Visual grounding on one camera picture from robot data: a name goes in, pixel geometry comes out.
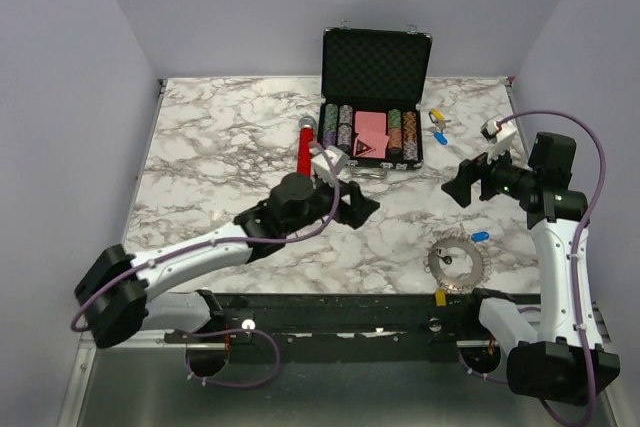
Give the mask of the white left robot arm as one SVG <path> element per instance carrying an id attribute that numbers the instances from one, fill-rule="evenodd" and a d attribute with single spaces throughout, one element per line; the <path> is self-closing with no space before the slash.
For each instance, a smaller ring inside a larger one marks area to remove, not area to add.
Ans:
<path id="1" fill-rule="evenodd" d="M 354 181 L 325 182 L 286 175 L 267 199 L 199 237 L 156 251 L 106 248 L 74 289 L 95 345 L 111 348 L 143 330 L 177 329 L 201 342 L 222 327 L 204 293 L 171 299 L 171 289 L 228 267 L 266 258 L 290 243 L 319 235 L 331 222 L 360 228 L 380 207 Z"/>

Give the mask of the round metal keyring disc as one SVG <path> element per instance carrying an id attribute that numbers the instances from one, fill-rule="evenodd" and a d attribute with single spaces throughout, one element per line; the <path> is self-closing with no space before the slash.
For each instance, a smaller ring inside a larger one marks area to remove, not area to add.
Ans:
<path id="1" fill-rule="evenodd" d="M 425 268 L 434 278 L 437 286 L 449 293 L 470 293 L 488 280 L 491 261 L 484 242 L 473 242 L 465 230 L 450 229 L 443 232 L 429 248 Z M 444 248 L 452 257 L 451 265 L 440 262 L 435 255 L 436 248 Z"/>

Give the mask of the blue key tag far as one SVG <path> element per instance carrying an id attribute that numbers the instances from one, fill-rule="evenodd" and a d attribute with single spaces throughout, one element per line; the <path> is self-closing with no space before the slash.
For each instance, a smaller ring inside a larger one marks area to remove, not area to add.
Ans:
<path id="1" fill-rule="evenodd" d="M 446 145 L 447 144 L 447 139 L 444 137 L 444 135 L 440 132 L 436 132 L 434 134 L 434 137 L 436 138 L 436 140 L 441 144 L 441 145 Z"/>

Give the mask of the yellow key tag far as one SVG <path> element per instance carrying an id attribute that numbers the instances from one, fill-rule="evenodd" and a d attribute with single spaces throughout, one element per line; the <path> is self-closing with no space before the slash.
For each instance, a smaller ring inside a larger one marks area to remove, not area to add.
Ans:
<path id="1" fill-rule="evenodd" d="M 443 120 L 443 119 L 444 119 L 444 116 L 442 115 L 442 113 L 441 113 L 439 110 L 437 110 L 437 109 L 433 109 L 433 110 L 431 111 L 431 113 L 432 113 L 432 114 L 433 114 L 433 116 L 434 116 L 436 119 L 438 119 L 438 120 Z"/>

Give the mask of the pink playing card deck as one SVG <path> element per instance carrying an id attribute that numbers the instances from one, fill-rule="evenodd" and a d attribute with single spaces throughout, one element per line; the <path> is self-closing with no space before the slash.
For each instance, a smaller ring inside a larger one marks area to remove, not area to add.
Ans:
<path id="1" fill-rule="evenodd" d="M 357 134 L 368 131 L 385 135 L 387 115 L 384 112 L 357 111 L 354 117 L 354 131 Z"/>

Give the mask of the red chip stack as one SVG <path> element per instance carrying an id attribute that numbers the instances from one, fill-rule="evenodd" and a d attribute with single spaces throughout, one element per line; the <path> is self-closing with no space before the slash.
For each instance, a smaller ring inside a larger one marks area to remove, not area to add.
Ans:
<path id="1" fill-rule="evenodd" d="M 403 150 L 403 135 L 401 128 L 390 128 L 388 131 L 388 151 L 390 155 L 400 155 Z"/>

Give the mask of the orange black chip stack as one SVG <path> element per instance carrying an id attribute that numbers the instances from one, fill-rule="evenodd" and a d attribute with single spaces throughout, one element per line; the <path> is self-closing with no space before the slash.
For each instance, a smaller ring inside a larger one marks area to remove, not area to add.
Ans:
<path id="1" fill-rule="evenodd" d="M 403 139 L 406 142 L 416 142 L 418 129 L 417 129 L 417 114 L 415 112 L 404 112 L 402 115 L 402 132 Z"/>

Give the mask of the red glitter microphone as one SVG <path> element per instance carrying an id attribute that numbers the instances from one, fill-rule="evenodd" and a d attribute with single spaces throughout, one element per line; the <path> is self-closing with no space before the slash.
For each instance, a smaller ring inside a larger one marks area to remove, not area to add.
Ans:
<path id="1" fill-rule="evenodd" d="M 312 153 L 310 143 L 315 139 L 316 121 L 313 117 L 305 115 L 300 118 L 299 142 L 297 155 L 297 172 L 310 177 L 312 175 Z"/>

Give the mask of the black triangular all-in button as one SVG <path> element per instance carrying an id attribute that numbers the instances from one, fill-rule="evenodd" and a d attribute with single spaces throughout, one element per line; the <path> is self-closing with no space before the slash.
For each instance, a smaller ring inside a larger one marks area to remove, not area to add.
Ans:
<path id="1" fill-rule="evenodd" d="M 373 147 L 362 141 L 360 138 L 357 138 L 354 143 L 354 152 L 353 155 L 355 157 L 361 157 L 365 154 L 368 154 L 373 150 Z"/>

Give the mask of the yellow key tag on disc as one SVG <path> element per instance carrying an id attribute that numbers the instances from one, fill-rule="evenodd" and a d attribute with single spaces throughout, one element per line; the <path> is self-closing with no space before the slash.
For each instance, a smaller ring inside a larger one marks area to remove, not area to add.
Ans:
<path id="1" fill-rule="evenodd" d="M 435 305 L 437 307 L 446 307 L 447 306 L 447 297 L 446 292 L 444 290 L 437 290 L 434 294 Z"/>

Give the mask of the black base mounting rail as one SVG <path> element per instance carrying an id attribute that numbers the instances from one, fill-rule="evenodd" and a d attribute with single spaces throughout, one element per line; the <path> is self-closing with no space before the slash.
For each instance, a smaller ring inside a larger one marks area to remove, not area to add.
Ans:
<path id="1" fill-rule="evenodd" d="M 503 360 L 497 341 L 479 320 L 481 295 L 431 294 L 213 294 L 202 330 L 176 330 L 171 342 L 218 341 L 221 353 L 188 349 L 198 371 L 215 362 L 375 363 L 465 360 L 485 373 Z"/>

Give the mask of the black poker chip case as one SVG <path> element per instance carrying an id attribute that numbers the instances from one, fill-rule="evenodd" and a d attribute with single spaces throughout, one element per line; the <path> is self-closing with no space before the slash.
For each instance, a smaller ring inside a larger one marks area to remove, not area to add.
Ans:
<path id="1" fill-rule="evenodd" d="M 330 27 L 323 32 L 321 98 L 317 141 L 322 145 L 324 111 L 327 104 L 353 107 L 349 161 L 357 169 L 382 172 L 414 171 L 422 167 L 422 122 L 418 107 L 425 87 L 433 38 L 416 30 L 389 31 Z M 388 112 L 398 109 L 417 114 L 418 160 L 390 155 L 384 159 L 353 156 L 354 117 L 357 111 Z"/>

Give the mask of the orange blue lower chip stack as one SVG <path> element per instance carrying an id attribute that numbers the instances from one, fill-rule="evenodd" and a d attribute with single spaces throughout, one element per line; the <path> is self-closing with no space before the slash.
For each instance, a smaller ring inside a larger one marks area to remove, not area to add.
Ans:
<path id="1" fill-rule="evenodd" d="M 349 153 L 351 146 L 352 128 L 350 124 L 340 124 L 337 130 L 336 146 Z"/>

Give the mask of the loose pink playing cards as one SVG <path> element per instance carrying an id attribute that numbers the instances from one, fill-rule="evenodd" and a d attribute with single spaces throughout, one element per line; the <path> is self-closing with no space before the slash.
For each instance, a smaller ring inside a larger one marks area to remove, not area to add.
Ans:
<path id="1" fill-rule="evenodd" d="M 366 142 L 370 146 L 373 147 L 373 150 L 368 154 L 365 154 L 361 157 L 356 158 L 373 158 L 373 159 L 384 159 L 386 156 L 386 150 L 388 146 L 389 137 L 385 134 L 376 134 L 373 132 L 364 131 L 360 134 L 357 134 L 355 140 L 360 138 L 362 141 Z"/>

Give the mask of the green blue chip stack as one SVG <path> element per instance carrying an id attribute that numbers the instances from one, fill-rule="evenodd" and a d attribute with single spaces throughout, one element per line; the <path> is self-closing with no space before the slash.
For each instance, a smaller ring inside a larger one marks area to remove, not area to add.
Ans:
<path id="1" fill-rule="evenodd" d="M 324 111 L 323 131 L 335 132 L 339 120 L 339 106 L 336 104 L 327 104 Z"/>

